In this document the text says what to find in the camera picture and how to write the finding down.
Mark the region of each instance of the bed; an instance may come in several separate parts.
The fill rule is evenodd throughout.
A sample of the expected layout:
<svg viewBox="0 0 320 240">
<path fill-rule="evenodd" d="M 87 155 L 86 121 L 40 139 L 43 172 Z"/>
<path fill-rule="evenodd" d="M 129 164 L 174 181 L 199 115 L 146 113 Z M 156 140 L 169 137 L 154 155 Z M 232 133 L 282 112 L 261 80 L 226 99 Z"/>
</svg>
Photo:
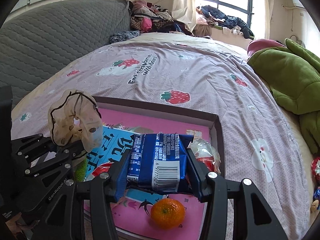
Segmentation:
<svg viewBox="0 0 320 240">
<path fill-rule="evenodd" d="M 172 33 L 146 33 L 103 46 L 68 64 L 17 104 L 12 139 L 49 136 L 47 111 L 67 89 L 161 104 L 173 103 L 162 99 L 164 92 L 188 93 L 190 101 L 178 106 L 220 117 L 226 178 L 251 178 L 288 238 L 301 239 L 315 219 L 310 215 L 312 155 L 299 120 L 275 103 L 247 58 L 240 47 Z M 226 239 L 232 239 L 232 224 L 229 201 Z"/>
</svg>

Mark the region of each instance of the red candy wrapper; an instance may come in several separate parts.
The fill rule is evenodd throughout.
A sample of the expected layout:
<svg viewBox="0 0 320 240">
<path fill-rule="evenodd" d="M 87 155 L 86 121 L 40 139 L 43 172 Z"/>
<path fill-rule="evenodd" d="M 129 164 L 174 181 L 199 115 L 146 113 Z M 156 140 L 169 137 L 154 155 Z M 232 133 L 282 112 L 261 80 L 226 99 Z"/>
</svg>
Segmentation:
<svg viewBox="0 0 320 240">
<path fill-rule="evenodd" d="M 203 162 L 208 167 L 209 171 L 221 174 L 219 170 L 220 155 L 210 143 L 198 138 L 194 139 L 193 143 L 190 143 L 189 148 L 191 148 L 197 161 Z"/>
<path fill-rule="evenodd" d="M 112 164 L 113 163 L 111 162 L 101 164 L 94 169 L 94 171 L 87 177 L 86 181 L 94 179 L 94 177 L 97 177 L 103 172 L 108 172 Z"/>
<path fill-rule="evenodd" d="M 311 171 L 316 181 L 320 183 L 320 157 L 315 158 L 311 163 Z"/>
</svg>

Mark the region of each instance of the mandarin orange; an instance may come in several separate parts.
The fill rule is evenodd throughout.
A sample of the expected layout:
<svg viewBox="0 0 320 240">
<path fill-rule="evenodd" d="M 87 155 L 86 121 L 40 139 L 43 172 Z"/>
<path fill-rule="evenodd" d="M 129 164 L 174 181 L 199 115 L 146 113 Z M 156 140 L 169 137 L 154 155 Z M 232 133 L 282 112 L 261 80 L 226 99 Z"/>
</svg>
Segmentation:
<svg viewBox="0 0 320 240">
<path fill-rule="evenodd" d="M 151 208 L 151 219 L 162 229 L 177 227 L 183 222 L 185 215 L 184 206 L 171 198 L 163 198 Z"/>
</svg>

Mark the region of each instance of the pink pillow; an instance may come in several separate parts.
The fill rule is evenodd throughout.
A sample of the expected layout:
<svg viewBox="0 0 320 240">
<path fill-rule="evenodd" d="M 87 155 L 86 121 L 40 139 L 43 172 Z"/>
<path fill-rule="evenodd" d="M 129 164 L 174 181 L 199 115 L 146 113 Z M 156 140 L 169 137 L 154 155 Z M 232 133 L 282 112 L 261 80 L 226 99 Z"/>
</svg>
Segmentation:
<svg viewBox="0 0 320 240">
<path fill-rule="evenodd" d="M 274 41 L 274 40 L 255 40 L 249 43 L 247 48 L 248 56 L 251 57 L 255 52 L 265 49 L 265 48 L 272 48 L 272 47 L 285 47 L 281 43 Z"/>
</svg>

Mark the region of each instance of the window frame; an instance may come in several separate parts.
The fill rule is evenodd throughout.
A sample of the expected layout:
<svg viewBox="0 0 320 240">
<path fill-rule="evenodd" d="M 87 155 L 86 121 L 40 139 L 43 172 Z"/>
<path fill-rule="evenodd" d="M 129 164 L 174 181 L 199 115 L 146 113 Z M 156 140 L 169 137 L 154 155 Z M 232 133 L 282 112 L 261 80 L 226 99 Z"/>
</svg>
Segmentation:
<svg viewBox="0 0 320 240">
<path fill-rule="evenodd" d="M 248 0 L 248 9 L 245 10 L 243 8 L 240 8 L 238 6 L 235 6 L 235 5 L 232 5 L 232 4 L 229 4 L 229 3 L 225 3 L 225 2 L 221 2 L 219 0 L 204 0 L 204 1 L 208 1 L 208 2 L 214 2 L 216 3 L 217 5 L 223 5 L 223 6 L 226 6 L 226 7 L 229 7 L 229 8 L 232 8 L 232 9 L 235 9 L 237 11 L 240 11 L 240 12 L 243 12 L 243 13 L 246 13 L 248 15 L 248 21 L 247 21 L 247 26 L 250 28 L 251 26 L 251 20 L 252 20 L 252 0 Z"/>
</svg>

